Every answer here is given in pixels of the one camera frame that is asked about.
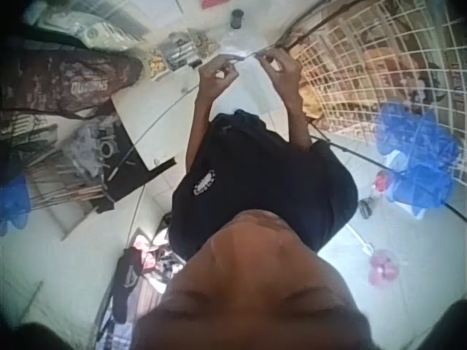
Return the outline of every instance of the small container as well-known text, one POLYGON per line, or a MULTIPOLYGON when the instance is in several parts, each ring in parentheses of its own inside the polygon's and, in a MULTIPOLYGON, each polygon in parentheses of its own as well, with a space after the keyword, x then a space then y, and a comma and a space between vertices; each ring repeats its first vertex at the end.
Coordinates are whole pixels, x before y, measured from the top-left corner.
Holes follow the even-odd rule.
POLYGON ((242 27, 244 12, 240 9, 235 9, 231 14, 231 27, 232 29, 240 29, 242 27))

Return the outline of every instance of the hand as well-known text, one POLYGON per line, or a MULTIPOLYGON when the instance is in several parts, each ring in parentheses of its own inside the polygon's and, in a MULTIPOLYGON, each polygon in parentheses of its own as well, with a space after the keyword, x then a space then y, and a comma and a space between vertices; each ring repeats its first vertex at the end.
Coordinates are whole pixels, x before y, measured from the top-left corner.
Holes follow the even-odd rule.
POLYGON ((298 92, 301 80, 301 64, 283 49, 270 49, 256 55, 260 64, 271 78, 272 84, 288 109, 302 111, 303 98, 298 92), (271 62, 276 60, 280 70, 271 62))
POLYGON ((214 102, 239 77, 231 61, 243 61, 243 58, 235 55, 218 55, 199 69, 199 100, 214 102), (219 72, 224 73, 223 78, 217 76, 219 72))

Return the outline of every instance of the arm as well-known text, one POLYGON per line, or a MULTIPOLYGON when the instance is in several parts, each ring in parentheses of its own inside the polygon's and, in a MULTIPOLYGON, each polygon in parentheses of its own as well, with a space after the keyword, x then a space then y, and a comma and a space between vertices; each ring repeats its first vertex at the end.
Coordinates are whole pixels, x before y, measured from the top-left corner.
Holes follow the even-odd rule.
POLYGON ((290 143, 294 147, 307 151, 312 145, 312 140, 309 136, 308 124, 303 112, 303 98, 298 92, 301 79, 301 64, 281 49, 262 52, 257 55, 257 59, 284 101, 288 115, 290 143), (279 64, 279 71, 271 65, 270 62, 273 60, 279 64))
POLYGON ((241 60, 243 58, 235 55, 218 55, 199 69, 199 91, 195 102, 195 115, 191 125, 185 160, 187 172, 193 166, 209 127, 212 104, 239 77, 239 73, 231 61, 241 60), (223 73, 222 78, 218 77, 219 72, 223 73))

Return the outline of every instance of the camouflage bag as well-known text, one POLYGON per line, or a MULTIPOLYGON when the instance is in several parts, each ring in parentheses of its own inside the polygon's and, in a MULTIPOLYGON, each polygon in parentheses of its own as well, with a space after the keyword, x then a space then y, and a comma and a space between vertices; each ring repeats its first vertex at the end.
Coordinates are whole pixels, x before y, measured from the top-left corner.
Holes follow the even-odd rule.
POLYGON ((134 84, 142 63, 136 58, 85 50, 18 50, 1 67, 1 109, 59 114, 98 107, 134 84))

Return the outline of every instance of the clothes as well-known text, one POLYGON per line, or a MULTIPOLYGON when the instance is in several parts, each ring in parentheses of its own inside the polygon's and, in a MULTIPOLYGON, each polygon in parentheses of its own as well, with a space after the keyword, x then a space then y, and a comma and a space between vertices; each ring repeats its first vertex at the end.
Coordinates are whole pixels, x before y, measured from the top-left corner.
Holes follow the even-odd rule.
POLYGON ((169 240, 189 260, 238 213, 261 209, 283 218, 318 251, 357 204, 352 176, 325 142, 301 151, 266 130, 257 116, 220 114, 174 193, 169 240))

